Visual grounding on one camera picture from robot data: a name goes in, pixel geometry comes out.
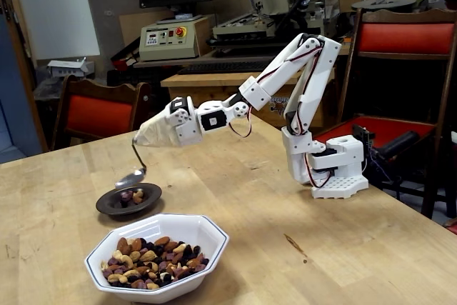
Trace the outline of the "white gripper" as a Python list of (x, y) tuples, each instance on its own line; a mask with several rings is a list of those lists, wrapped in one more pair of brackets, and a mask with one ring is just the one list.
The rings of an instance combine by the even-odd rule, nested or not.
[(167, 121), (177, 146), (197, 144), (202, 140), (196, 108), (190, 96), (176, 97), (169, 104), (168, 110)]

